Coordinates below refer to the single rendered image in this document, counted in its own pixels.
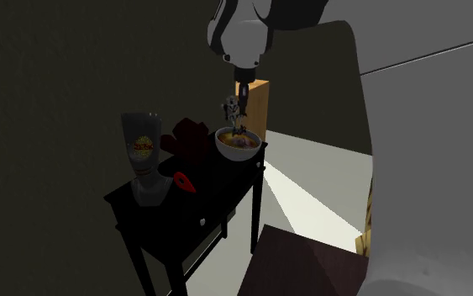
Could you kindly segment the dark maroon robot stand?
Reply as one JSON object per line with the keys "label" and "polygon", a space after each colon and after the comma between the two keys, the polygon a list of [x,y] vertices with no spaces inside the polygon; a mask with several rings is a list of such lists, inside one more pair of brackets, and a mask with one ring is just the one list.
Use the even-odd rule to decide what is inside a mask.
{"label": "dark maroon robot stand", "polygon": [[368,261],[265,225],[237,296],[356,296]]}

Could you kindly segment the tan wooden box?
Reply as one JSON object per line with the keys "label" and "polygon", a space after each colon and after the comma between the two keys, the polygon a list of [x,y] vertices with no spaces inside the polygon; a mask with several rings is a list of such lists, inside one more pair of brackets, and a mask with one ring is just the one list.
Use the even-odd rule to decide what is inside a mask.
{"label": "tan wooden box", "polygon": [[256,79],[249,85],[249,97],[245,112],[246,117],[239,124],[265,140],[270,82]]}

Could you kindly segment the red teardrop-shaped tool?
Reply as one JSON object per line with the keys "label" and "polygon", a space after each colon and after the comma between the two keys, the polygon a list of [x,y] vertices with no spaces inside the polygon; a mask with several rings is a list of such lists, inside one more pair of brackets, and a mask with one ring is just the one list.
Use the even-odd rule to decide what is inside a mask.
{"label": "red teardrop-shaped tool", "polygon": [[175,172],[173,175],[174,183],[181,189],[189,193],[195,193],[197,190],[192,182],[182,172]]}

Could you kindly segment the white bowl of soup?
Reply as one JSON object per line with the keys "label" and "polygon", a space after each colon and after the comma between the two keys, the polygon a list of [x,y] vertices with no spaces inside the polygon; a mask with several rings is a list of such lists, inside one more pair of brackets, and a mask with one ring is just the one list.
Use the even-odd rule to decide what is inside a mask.
{"label": "white bowl of soup", "polygon": [[233,135],[232,127],[218,129],[214,140],[218,151],[231,161],[249,160],[258,153],[263,144],[258,135],[248,130],[241,135]]}

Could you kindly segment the dark red lobed object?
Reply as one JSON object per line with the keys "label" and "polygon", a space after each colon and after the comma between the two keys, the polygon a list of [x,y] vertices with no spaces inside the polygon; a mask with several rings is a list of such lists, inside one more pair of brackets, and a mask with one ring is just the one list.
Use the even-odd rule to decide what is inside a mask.
{"label": "dark red lobed object", "polygon": [[208,127],[203,122],[184,118],[176,124],[172,135],[160,137],[160,148],[190,164],[199,165],[209,150]]}

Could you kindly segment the small grey skeleton figure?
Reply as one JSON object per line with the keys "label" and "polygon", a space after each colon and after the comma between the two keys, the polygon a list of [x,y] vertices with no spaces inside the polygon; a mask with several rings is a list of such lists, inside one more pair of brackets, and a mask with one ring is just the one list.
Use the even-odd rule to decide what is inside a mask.
{"label": "small grey skeleton figure", "polygon": [[243,125],[246,113],[240,110],[238,98],[234,95],[226,97],[222,108],[225,120],[229,121],[233,126],[233,135],[242,135],[246,129]]}

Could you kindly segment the black side table with drawer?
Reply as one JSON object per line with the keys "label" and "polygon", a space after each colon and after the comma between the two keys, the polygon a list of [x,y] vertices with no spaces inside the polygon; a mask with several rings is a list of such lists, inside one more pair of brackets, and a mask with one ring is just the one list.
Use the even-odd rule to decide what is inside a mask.
{"label": "black side table with drawer", "polygon": [[173,183],[161,205],[141,207],[129,183],[105,196],[117,220],[145,296],[156,296],[144,254],[161,262],[170,280],[169,296],[188,296],[186,282],[218,242],[227,236],[229,214],[247,192],[253,193],[250,245],[259,237],[260,204],[266,143],[247,161],[231,161],[212,144],[205,161],[190,166],[177,156],[159,165],[162,175],[184,173],[197,190]]}

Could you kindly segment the light patterned wooden furniture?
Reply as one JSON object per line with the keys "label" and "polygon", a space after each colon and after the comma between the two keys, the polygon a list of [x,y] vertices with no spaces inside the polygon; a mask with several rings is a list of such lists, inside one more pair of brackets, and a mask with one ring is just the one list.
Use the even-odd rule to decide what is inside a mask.
{"label": "light patterned wooden furniture", "polygon": [[365,216],[365,232],[355,239],[355,249],[358,255],[370,256],[371,251],[371,206],[372,206],[372,186],[370,186],[369,196],[367,199],[366,216]]}

